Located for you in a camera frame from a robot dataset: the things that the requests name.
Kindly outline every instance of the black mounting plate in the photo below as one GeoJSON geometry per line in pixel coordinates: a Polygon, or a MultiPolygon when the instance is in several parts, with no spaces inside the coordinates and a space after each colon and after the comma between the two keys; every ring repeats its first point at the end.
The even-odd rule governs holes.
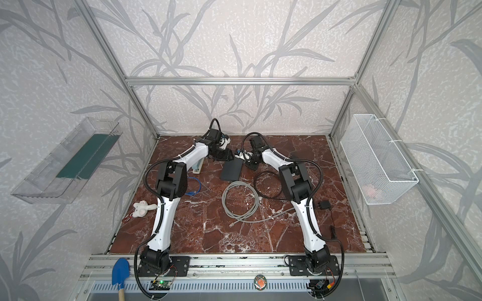
{"type": "MultiPolygon", "coordinates": [[[[171,268],[166,275],[163,275],[163,277],[186,277],[187,270],[189,269],[189,261],[191,258],[189,256],[170,256],[170,258],[172,260],[171,265],[174,265],[175,268],[171,268]]],[[[161,270],[149,266],[148,264],[143,264],[137,269],[137,274],[139,275],[139,277],[155,277],[160,273],[162,273],[161,270]]]]}
{"type": "MultiPolygon", "coordinates": [[[[306,267],[305,257],[306,256],[304,256],[304,255],[287,256],[291,276],[313,276],[313,274],[310,273],[308,271],[308,268],[306,267]]],[[[340,275],[340,267],[338,265],[338,259],[336,258],[335,255],[330,256],[330,258],[331,258],[331,260],[328,263],[327,267],[329,267],[332,270],[333,276],[340,275]]],[[[323,271],[321,273],[321,275],[325,276],[326,272],[323,271]]]]}

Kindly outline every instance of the blue toy shovel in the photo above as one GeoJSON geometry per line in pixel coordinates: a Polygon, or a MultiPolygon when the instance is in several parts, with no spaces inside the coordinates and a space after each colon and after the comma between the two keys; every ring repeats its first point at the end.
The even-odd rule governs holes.
{"type": "Polygon", "coordinates": [[[117,285],[119,301],[124,301],[124,280],[129,277],[129,263],[125,258],[117,259],[112,269],[112,285],[117,285]]]}

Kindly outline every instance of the plush rabbit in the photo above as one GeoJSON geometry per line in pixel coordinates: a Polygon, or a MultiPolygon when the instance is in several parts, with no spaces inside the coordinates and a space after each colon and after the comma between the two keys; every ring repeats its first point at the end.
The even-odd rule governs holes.
{"type": "Polygon", "coordinates": [[[147,214],[148,210],[155,210],[157,209],[156,204],[148,205],[146,201],[142,200],[139,203],[134,203],[134,212],[132,213],[132,217],[143,217],[147,214]]]}

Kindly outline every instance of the ventilated metal panel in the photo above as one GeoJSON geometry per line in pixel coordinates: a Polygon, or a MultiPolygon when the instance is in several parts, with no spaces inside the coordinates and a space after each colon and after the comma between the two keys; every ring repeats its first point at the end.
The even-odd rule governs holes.
{"type": "MultiPolygon", "coordinates": [[[[263,291],[271,292],[306,292],[306,282],[304,279],[268,279],[268,286],[263,291]]],[[[145,289],[148,288],[150,281],[141,280],[145,289]]],[[[134,280],[124,282],[126,293],[140,292],[134,280]]],[[[233,292],[242,293],[258,291],[254,287],[253,279],[226,279],[226,280],[192,280],[176,279],[169,290],[169,293],[202,293],[202,292],[233,292]]],[[[117,293],[117,286],[108,280],[97,280],[92,286],[91,293],[117,293]]]]}

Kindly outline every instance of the gray cable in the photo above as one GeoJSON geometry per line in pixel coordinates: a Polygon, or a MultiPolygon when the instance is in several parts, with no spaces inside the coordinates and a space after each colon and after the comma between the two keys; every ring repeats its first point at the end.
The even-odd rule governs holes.
{"type": "Polygon", "coordinates": [[[258,196],[258,193],[256,193],[256,190],[254,190],[254,188],[249,185],[248,183],[245,183],[245,182],[242,182],[242,181],[234,181],[232,182],[231,184],[229,184],[226,189],[224,190],[223,192],[223,195],[221,196],[221,203],[223,204],[223,208],[224,208],[224,212],[226,212],[226,214],[230,217],[230,218],[233,218],[235,219],[236,221],[231,223],[229,226],[232,227],[234,226],[235,223],[237,222],[249,222],[249,223],[255,223],[255,222],[264,222],[264,221],[267,221],[267,220],[270,220],[274,217],[277,217],[278,215],[282,215],[284,213],[287,213],[288,211],[291,211],[293,209],[295,209],[294,207],[292,208],[289,208],[288,210],[285,210],[283,212],[280,212],[278,214],[275,214],[273,216],[270,216],[268,218],[265,218],[263,220],[259,220],[259,221],[247,221],[246,219],[249,218],[250,216],[252,216],[256,210],[258,210],[258,207],[259,207],[259,196],[258,196]],[[228,191],[233,188],[233,187],[236,187],[236,186],[246,186],[248,187],[249,189],[251,189],[251,191],[253,192],[253,195],[254,195],[254,204],[251,208],[249,208],[249,210],[244,213],[244,214],[235,214],[233,212],[231,212],[227,206],[226,206],[226,196],[228,195],[228,191]]]}

